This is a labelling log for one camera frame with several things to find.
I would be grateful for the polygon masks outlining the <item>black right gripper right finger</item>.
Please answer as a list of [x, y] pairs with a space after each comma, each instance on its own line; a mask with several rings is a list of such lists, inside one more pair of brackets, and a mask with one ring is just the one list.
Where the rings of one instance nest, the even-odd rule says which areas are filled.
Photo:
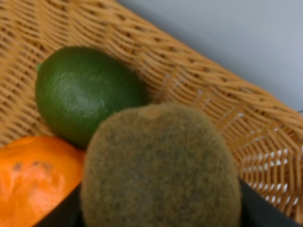
[[243, 180], [241, 186], [241, 227], [302, 227], [262, 198]]

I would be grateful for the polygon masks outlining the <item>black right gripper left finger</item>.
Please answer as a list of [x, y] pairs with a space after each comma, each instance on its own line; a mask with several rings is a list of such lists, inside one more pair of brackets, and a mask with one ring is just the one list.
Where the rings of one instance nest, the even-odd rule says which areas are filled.
[[80, 209], [79, 184], [57, 207], [46, 217], [35, 224], [35, 227], [82, 227], [83, 218]]

